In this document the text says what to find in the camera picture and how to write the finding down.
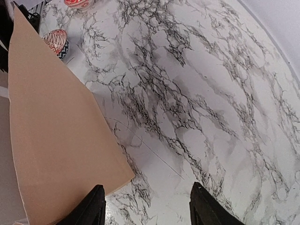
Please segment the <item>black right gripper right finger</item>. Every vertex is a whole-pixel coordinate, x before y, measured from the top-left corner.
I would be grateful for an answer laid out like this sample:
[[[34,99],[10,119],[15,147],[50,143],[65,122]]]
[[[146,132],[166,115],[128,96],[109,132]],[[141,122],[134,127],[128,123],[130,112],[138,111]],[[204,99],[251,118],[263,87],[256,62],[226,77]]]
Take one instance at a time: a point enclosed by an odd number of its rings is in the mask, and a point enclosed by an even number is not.
[[[244,225],[227,212],[199,182],[193,184],[189,207],[193,225]]]

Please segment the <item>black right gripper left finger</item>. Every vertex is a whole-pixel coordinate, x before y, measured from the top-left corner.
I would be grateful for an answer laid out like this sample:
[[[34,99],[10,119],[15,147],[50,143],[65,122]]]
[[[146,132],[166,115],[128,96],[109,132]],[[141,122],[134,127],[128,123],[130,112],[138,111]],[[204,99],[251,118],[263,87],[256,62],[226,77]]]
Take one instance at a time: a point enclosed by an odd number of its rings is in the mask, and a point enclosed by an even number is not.
[[[104,225],[105,207],[104,187],[96,185],[57,225]]]

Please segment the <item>brown paper bag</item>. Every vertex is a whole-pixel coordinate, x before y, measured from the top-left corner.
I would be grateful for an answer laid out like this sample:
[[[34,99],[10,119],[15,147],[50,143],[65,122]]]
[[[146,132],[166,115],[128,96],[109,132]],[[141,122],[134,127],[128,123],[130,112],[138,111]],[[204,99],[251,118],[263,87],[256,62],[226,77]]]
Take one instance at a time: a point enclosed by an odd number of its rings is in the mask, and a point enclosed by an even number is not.
[[[8,50],[0,149],[0,222],[56,225],[96,186],[133,178],[93,93],[50,50],[18,7]]]

